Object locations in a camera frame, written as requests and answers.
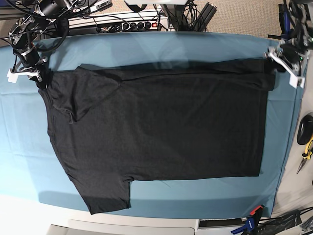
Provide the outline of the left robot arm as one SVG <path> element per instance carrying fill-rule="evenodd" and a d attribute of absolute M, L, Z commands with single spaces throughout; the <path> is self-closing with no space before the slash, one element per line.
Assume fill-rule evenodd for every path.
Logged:
<path fill-rule="evenodd" d="M 313 50 L 313 28 L 308 24 L 312 3 L 311 0 L 284 0 L 278 5 L 281 34 L 268 35 L 270 39 L 279 40 L 279 44 L 269 47 L 265 56 L 296 77 L 303 76 Z"/>

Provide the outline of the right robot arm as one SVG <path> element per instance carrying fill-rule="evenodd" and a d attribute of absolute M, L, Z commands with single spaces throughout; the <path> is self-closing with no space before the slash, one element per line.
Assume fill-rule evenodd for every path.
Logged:
<path fill-rule="evenodd" d="M 67 14 L 75 6 L 74 0 L 40 0 L 32 1 L 31 11 L 19 8 L 10 1 L 7 3 L 25 15 L 20 18 L 9 31 L 9 39 L 16 62 L 7 73 L 8 82 L 16 83 L 20 76 L 27 76 L 34 81 L 37 87 L 45 90 L 48 86 L 49 72 L 47 71 L 46 57 L 41 57 L 40 52 L 48 53 L 56 50 L 65 40 L 69 32 Z M 40 48 L 33 41 L 43 34 L 50 26 L 66 23 L 65 30 L 56 45 L 49 48 Z"/>

